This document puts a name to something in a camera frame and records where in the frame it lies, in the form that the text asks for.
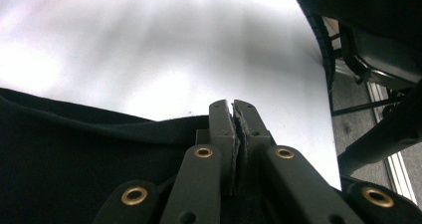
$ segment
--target floor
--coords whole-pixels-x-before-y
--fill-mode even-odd
[[[336,74],[332,90],[334,110],[340,110],[370,102],[365,85],[357,85],[355,78]],[[369,131],[376,124],[371,110],[340,115],[332,118],[337,154]],[[402,151],[410,182],[419,208],[422,209],[422,145],[414,145]],[[355,178],[376,183],[391,189],[386,166],[383,161],[367,165],[352,175]]]

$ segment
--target brass grommet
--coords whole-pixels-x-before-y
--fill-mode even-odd
[[[277,149],[276,155],[278,157],[282,157],[282,158],[292,158],[292,157],[295,156],[295,154],[293,152],[291,152],[290,150],[285,149],[285,148]]]
[[[140,195],[135,198],[129,197],[129,195],[133,192],[140,192]],[[140,186],[129,187],[121,195],[121,202],[127,206],[133,206],[145,200],[147,195],[148,195],[148,191],[146,191],[146,189],[143,187],[140,187]]]
[[[197,157],[210,157],[212,150],[208,147],[200,147],[195,150],[195,156]]]
[[[380,206],[380,207],[394,206],[393,199],[378,189],[375,189],[372,187],[364,187],[362,188],[362,195],[370,203],[375,204],[377,206]]]

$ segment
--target white tabletop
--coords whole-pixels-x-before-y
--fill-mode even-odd
[[[0,87],[155,120],[242,100],[340,188],[321,56],[296,0],[0,0]]]

